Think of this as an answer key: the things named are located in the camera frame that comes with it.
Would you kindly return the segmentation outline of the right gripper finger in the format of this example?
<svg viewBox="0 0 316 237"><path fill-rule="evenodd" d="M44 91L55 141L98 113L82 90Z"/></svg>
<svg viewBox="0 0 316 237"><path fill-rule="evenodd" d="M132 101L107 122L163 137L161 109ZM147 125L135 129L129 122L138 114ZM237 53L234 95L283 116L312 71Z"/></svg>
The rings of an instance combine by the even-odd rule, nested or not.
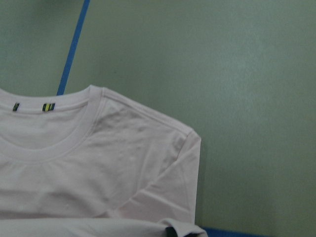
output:
<svg viewBox="0 0 316 237"><path fill-rule="evenodd" d="M175 229L173 227L165 228L166 237L178 237Z"/></svg>

